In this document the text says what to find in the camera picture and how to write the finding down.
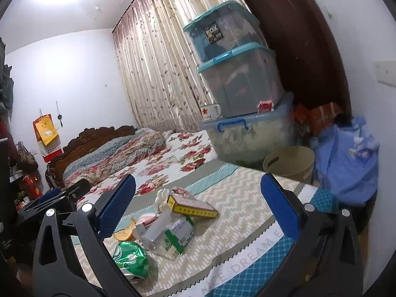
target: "ceiling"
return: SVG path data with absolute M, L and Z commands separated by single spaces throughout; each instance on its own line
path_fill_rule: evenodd
M 0 19 L 0 37 L 11 53 L 39 40 L 71 32 L 114 28 L 132 0 L 78 0 L 43 4 L 12 0 Z

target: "blue bag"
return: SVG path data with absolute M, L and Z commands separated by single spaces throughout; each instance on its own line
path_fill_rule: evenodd
M 314 151 L 319 181 L 339 201 L 363 206 L 376 192 L 379 143 L 364 117 L 352 119 L 352 127 L 323 130 Z

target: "yellow paper bag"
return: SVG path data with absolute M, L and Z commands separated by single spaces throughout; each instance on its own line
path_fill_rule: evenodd
M 45 115 L 42 120 L 36 123 L 36 128 L 45 146 L 47 146 L 58 135 L 58 132 L 53 126 L 51 118 L 48 115 Z

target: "white mug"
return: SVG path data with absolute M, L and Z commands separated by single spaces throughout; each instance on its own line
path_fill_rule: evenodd
M 218 104 L 201 107 L 201 114 L 204 121 L 216 120 L 221 116 L 221 108 Z

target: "wall switch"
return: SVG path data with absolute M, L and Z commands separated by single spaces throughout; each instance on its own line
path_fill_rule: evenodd
M 396 60 L 373 61 L 373 65 L 379 83 L 396 87 Z

